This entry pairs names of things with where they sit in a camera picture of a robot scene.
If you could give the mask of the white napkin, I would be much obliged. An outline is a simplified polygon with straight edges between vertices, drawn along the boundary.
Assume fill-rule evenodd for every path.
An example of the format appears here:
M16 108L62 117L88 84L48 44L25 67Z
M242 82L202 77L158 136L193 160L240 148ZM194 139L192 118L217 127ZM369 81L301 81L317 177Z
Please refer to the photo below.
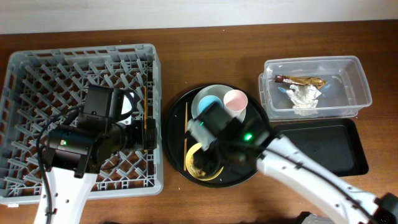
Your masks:
M313 85L291 85L286 94L293 103L294 109L316 108L317 98L322 94L317 87Z

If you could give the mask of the clear plastic bin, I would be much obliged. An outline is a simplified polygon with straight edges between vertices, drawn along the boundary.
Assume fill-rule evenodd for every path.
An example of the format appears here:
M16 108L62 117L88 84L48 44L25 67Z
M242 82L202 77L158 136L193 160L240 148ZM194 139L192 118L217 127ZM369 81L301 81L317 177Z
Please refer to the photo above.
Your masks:
M290 84L276 83L278 75L326 81L316 107L295 108L286 93ZM259 75L259 95L272 122L350 118L373 102L361 62L352 55L268 60Z

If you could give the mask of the blue cup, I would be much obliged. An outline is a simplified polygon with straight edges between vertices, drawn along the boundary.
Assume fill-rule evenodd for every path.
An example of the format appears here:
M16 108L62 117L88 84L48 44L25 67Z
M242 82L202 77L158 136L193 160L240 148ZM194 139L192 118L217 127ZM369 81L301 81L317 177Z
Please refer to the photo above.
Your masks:
M212 103L217 103L220 106L223 106L223 103L221 102L221 100L217 96L206 95L199 101L199 104L198 104L199 113L202 113Z

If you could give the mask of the black rectangular tray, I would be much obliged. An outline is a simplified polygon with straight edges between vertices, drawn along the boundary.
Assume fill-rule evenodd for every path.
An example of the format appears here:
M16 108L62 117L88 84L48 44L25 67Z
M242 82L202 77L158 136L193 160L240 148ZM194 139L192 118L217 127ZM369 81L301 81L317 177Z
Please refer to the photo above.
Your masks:
M369 171L357 127L348 118L278 124L274 128L339 177Z

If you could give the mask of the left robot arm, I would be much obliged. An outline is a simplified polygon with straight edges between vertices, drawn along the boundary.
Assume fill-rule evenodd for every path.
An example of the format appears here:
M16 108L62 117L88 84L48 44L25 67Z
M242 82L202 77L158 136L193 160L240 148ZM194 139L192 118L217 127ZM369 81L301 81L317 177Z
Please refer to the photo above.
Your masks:
M36 140L42 192L35 223L79 223L103 164L123 152L157 147L155 119L148 117L147 88L90 85L82 105L53 116L65 121Z

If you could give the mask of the pink cup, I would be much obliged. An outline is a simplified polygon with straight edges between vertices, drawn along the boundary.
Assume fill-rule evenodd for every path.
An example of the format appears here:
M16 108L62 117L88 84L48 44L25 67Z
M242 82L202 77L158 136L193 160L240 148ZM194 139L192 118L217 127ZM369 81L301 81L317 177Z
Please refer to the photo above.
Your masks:
M248 105L248 98L241 90L230 90L223 97L224 107L233 113L242 112Z

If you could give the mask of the gold brown snack wrapper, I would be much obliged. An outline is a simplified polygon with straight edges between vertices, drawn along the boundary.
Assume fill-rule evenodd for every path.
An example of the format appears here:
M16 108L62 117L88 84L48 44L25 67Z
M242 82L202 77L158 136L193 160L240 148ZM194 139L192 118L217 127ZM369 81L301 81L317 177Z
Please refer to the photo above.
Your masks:
M325 80L315 77L290 77L285 75L276 75L274 81L276 83L289 83L300 86L313 85L318 89L321 89L324 85L326 85Z

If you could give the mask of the wooden chopstick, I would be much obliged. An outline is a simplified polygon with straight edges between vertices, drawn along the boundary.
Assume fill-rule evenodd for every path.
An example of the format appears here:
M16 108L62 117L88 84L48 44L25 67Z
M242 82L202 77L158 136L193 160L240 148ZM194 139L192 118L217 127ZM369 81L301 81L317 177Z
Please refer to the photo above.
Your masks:
M144 86L144 130L146 132L147 130L147 110L148 110L148 104L147 104L147 85Z
M184 124L184 133L187 133L187 124L188 124L188 102L185 103L185 124ZM187 171L186 165L186 156L187 156L187 138L184 138L184 149L183 149L183 170Z

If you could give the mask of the grey round plate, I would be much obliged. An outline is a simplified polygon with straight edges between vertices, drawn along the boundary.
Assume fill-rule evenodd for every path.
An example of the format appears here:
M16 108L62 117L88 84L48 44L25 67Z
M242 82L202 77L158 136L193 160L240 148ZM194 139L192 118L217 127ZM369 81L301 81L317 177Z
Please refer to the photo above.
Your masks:
M235 90L231 88L230 86L226 85L210 85L205 87L204 89L200 90L197 95L194 97L193 102L192 102L192 107L191 107L191 112L192 112L192 118L195 119L200 113L198 110L198 104L199 101L206 95L214 95L217 96L221 102L223 103L223 97L224 95L230 91L230 90ZM238 118L241 122L244 121L245 115L246 115L246 109L244 109L242 112L238 113L233 113L231 111L228 111L223 104L223 109L227 111L232 117Z

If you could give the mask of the food scraps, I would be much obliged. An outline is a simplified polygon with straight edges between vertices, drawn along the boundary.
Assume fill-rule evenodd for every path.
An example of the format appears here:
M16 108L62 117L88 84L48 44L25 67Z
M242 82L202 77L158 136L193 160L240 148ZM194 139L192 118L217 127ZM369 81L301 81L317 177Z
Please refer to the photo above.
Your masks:
M194 157L192 156L190 159L190 173L193 177L200 179L203 178L204 176L206 176L206 172L197 168L195 166L195 160Z

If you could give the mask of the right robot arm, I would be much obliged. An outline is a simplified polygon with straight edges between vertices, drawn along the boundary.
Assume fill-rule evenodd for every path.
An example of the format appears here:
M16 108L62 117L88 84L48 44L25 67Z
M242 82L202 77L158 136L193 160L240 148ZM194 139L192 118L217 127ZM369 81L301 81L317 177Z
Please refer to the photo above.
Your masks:
M350 185L269 125L205 116L191 119L187 129L217 159L254 165L318 207L330 223L397 223L397 196L387 193L378 198Z

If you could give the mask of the grey dishwasher rack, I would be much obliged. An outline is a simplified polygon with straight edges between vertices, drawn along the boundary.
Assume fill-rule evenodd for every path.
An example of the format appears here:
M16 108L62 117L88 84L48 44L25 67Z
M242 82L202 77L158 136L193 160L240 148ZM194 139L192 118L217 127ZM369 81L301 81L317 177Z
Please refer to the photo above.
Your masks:
M3 205L39 201L35 139L55 128L46 125L52 116L82 104L90 85L122 90L147 85L147 115L161 128L161 63L152 44L14 52L1 82Z

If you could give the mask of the yellow bowl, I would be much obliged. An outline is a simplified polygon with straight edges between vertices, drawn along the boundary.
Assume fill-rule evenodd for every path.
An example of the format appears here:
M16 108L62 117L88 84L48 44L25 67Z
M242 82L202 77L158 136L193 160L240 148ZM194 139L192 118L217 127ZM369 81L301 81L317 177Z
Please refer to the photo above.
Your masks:
M194 156L193 155L194 155L194 153L199 151L201 149L201 147L202 147L201 143L196 143L187 151L186 156L185 156L185 169L188 171L188 173L192 177L194 177L197 180L200 180L200 181L213 180L213 179L217 178L223 172L224 167L221 166L220 169L215 174L205 177L206 173L200 169L197 169L194 166Z

